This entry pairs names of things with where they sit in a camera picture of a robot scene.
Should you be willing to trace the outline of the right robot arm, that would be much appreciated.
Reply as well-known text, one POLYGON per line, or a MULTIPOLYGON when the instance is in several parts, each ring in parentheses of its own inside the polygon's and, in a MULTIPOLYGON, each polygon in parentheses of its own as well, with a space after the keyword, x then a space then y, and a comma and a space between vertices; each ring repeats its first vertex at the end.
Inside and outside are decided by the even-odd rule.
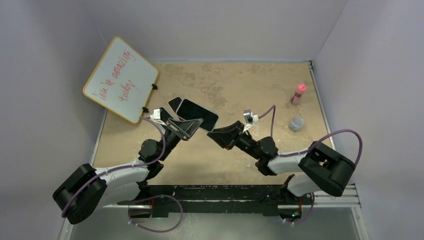
POLYGON ((300 151, 280 153, 271 136, 260 140, 244 130, 240 121, 217 128, 207 136, 223 149, 237 147, 256 160, 255 166, 264 176, 277 176, 294 173, 286 179, 280 196, 288 204, 294 203, 305 194, 323 191, 328 195, 340 197, 348 185, 361 158, 363 141, 361 136, 351 129, 331 132, 308 148, 300 151), (358 138, 358 154, 352 161, 323 143, 329 137, 341 133, 352 133, 358 138))

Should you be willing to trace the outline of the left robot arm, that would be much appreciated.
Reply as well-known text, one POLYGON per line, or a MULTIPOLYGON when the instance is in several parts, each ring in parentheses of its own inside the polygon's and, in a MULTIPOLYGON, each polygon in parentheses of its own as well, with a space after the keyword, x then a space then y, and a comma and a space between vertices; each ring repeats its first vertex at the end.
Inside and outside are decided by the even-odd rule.
POLYGON ((158 175, 164 161, 180 141, 188 141, 203 119, 165 122, 160 139, 142 142, 138 157, 132 162, 112 167, 80 165, 52 194, 61 216, 72 225, 86 220, 96 209, 123 201, 146 203, 149 191, 141 183, 158 175))

